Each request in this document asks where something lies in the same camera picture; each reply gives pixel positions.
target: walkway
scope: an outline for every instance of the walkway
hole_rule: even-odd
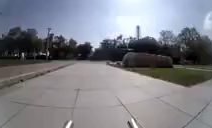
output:
[[[0,68],[0,80],[13,77],[13,76],[18,76],[21,74],[37,72],[40,70],[47,70],[47,69],[59,67],[65,64],[67,63],[63,61],[52,61],[49,63],[41,63],[41,64],[2,67]]]
[[[212,85],[184,88],[81,62],[0,91],[1,128],[211,128]]]

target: lawn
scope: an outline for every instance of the lawn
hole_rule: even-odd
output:
[[[186,87],[212,78],[212,72],[184,68],[129,68],[129,70]]]
[[[26,64],[36,64],[36,63],[46,63],[47,60],[5,60],[0,59],[0,67],[14,66],[14,65],[26,65]]]

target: lamp post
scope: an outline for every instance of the lamp post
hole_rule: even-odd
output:
[[[47,42],[46,42],[46,60],[48,60],[48,56],[49,56],[49,35],[50,35],[50,31],[52,30],[51,28],[47,28],[48,29],[48,36],[47,36]]]

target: tower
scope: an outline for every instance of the tower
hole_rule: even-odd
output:
[[[136,38],[139,40],[139,38],[140,38],[140,26],[139,25],[137,25],[136,26]]]

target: trimmed hedge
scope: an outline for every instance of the trimmed hedge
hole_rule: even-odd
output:
[[[129,52],[123,57],[122,63],[125,67],[173,67],[173,61],[170,57],[148,53]]]

